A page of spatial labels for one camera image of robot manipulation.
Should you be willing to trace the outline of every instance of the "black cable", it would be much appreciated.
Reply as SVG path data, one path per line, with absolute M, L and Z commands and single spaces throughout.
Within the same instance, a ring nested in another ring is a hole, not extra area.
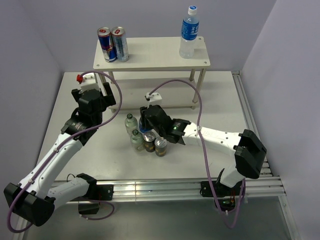
M 75 175 L 73 175 L 72 173 L 69 173 L 68 176 L 66 176 L 66 181 L 68 182 L 68 178 L 69 176 L 72 175 L 74 178 L 76 177 Z

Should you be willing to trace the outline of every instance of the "red bull can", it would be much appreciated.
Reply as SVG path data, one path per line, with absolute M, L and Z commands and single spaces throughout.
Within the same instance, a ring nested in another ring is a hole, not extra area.
M 110 63 L 115 61 L 117 53 L 110 29 L 108 27 L 101 27 L 97 33 L 104 59 Z
M 112 28 L 112 37 L 116 48 L 116 56 L 121 62 L 129 59 L 128 44 L 125 29 L 121 26 Z

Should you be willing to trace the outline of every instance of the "silver can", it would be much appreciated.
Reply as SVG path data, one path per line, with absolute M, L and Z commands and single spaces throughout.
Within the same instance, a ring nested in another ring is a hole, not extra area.
M 125 29 L 121 26 L 112 28 L 114 45 L 116 48 L 116 56 L 121 62 L 126 62 L 129 59 L 128 44 Z
M 101 27 L 97 30 L 97 34 L 104 59 L 109 63 L 114 62 L 117 59 L 117 53 L 110 29 Z
M 157 137 L 154 140 L 155 154 L 158 157 L 163 157 L 167 153 L 168 142 L 163 137 Z
M 155 151 L 156 135 L 152 131 L 146 131 L 143 134 L 144 148 L 147 152 L 152 153 Z

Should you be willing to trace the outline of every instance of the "blue label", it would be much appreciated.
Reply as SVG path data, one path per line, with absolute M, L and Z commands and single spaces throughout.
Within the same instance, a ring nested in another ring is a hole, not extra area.
M 183 20 L 181 28 L 181 37 L 183 37 L 185 40 L 196 39 L 198 34 L 198 28 L 199 23 L 191 24 Z

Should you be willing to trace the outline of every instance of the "red emergency button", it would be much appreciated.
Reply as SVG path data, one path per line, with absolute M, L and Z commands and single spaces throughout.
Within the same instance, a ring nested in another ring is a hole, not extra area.
M 78 74 L 78 76 L 76 76 L 76 81 L 77 81 L 79 84 L 81 84 L 83 80 L 84 80 L 84 78 L 83 78 L 80 74 Z

